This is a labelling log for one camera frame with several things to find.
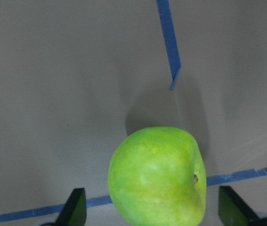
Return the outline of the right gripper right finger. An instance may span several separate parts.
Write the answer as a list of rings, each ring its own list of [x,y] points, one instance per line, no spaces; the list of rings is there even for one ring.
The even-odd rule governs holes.
[[[260,220],[231,186],[219,187],[218,215],[224,226],[250,226]]]

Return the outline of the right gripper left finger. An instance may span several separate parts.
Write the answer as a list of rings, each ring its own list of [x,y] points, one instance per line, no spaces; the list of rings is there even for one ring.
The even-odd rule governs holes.
[[[55,226],[84,226],[86,216],[85,189],[75,188],[56,219]]]

